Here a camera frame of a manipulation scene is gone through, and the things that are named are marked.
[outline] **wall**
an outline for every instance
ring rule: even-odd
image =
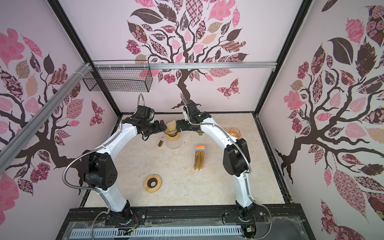
[[[382,1],[314,2],[260,113],[316,239],[382,239],[383,17]]]
[[[0,4],[0,149],[82,64],[44,0]],[[1,239],[54,239],[82,193],[61,180],[64,167],[94,149],[117,120],[99,92],[81,83],[0,175]],[[79,181],[80,163],[68,179]]]
[[[70,0],[61,4],[92,60],[186,63],[276,61],[301,1]],[[152,71],[151,90],[144,97],[158,112],[181,112],[180,93],[204,111],[253,111],[269,70]],[[135,110],[138,93],[111,94],[122,112]]]

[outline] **black wire basket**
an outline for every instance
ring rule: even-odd
[[[140,63],[146,64],[143,67],[95,66],[98,74],[91,71],[83,81],[90,91],[149,92],[153,81],[149,62],[141,60]]]

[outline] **wooden ring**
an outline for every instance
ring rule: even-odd
[[[149,175],[145,181],[144,181],[144,189],[147,192],[156,192],[161,186],[161,178],[159,175],[152,174]]]

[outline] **butterfly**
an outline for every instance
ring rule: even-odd
[[[102,115],[103,111],[105,111],[101,107],[98,107],[93,100],[92,100],[92,108],[93,108],[93,111],[95,112],[95,115],[91,118],[91,121],[89,122],[90,126],[95,125],[96,123],[97,124],[102,123],[103,118],[100,115]]]
[[[231,83],[231,86],[229,88],[218,88],[217,90],[221,93],[224,93],[224,96],[228,97],[229,99],[229,96],[232,95],[232,93],[239,93],[239,88],[238,88],[238,84],[239,84],[239,79],[235,79],[232,83]]]

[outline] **pink flower cluster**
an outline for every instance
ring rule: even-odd
[[[310,65],[308,64],[308,62],[304,62],[303,65],[300,65],[297,77],[299,79],[304,79],[305,74],[308,72],[309,67],[310,67]]]
[[[166,80],[167,83],[174,83],[176,82],[176,77],[173,74],[166,74],[164,75],[164,80]]]
[[[141,52],[141,49],[138,48],[139,45],[138,45],[135,41],[133,41],[133,40],[128,40],[127,43],[128,43],[128,45],[127,45],[126,48],[127,48],[128,51],[130,51],[132,54],[137,55],[137,54],[139,54],[139,53]]]
[[[293,120],[293,124],[292,124],[292,129],[296,132],[296,133],[299,133],[301,131],[301,129],[303,128],[303,125],[300,123],[300,120],[298,118],[295,118]]]
[[[31,172],[31,181],[37,183],[39,180],[46,180],[48,177],[48,171],[51,170],[51,167],[46,163],[39,163],[37,169],[33,169]]]

